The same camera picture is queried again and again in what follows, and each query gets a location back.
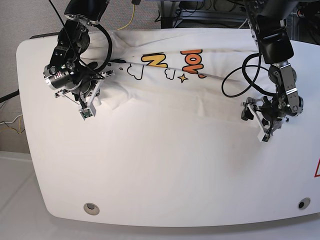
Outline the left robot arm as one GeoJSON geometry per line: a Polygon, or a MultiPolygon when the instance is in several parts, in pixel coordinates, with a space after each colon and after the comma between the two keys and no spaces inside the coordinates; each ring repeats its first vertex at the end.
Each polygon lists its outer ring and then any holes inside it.
{"type": "Polygon", "coordinates": [[[257,57],[269,65],[268,77],[275,84],[275,92],[267,92],[249,79],[248,56],[242,64],[243,76],[249,85],[262,94],[255,99],[248,97],[243,102],[241,118],[244,121],[257,120],[260,127],[258,139],[268,142],[274,131],[280,129],[289,117],[303,112],[303,98],[296,87],[297,75],[288,62],[294,50],[287,32],[287,17],[298,5],[297,0],[246,0],[244,6],[252,37],[258,47],[257,57]]]}

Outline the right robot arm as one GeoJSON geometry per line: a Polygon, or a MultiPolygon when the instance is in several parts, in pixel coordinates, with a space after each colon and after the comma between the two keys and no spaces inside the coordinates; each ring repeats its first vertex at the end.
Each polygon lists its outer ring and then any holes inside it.
{"type": "Polygon", "coordinates": [[[43,71],[46,84],[57,91],[55,97],[71,93],[85,118],[94,115],[93,100],[100,93],[100,85],[111,74],[103,70],[111,59],[113,43],[100,25],[108,4],[107,0],[71,0],[68,3],[64,11],[66,21],[61,22],[57,45],[43,71]],[[90,45],[88,28],[91,26],[98,28],[107,40],[107,53],[101,65],[81,59],[90,45]]]}

